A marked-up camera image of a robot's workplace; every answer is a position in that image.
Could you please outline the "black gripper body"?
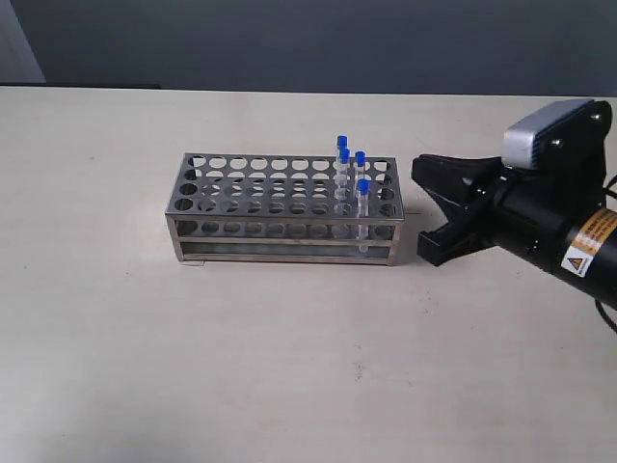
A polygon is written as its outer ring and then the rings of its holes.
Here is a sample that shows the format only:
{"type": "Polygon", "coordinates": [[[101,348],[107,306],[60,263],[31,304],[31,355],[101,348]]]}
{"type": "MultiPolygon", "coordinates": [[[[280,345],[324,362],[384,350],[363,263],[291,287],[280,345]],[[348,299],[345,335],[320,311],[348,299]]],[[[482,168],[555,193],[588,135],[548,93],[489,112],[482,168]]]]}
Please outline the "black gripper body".
{"type": "Polygon", "coordinates": [[[557,276],[574,222],[573,174],[526,171],[497,157],[457,159],[452,175],[452,256],[502,248],[557,276]]]}

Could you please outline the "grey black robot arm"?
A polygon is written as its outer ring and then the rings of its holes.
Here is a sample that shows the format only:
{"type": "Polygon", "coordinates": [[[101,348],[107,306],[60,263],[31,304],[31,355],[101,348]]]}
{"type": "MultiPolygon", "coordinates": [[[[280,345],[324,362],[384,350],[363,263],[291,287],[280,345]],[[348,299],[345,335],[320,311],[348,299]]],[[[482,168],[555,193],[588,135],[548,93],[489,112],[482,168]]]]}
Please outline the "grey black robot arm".
{"type": "Polygon", "coordinates": [[[418,235],[435,266],[499,247],[608,305],[616,304],[616,215],[599,178],[505,167],[497,157],[422,154],[413,181],[444,225],[418,235]]]}

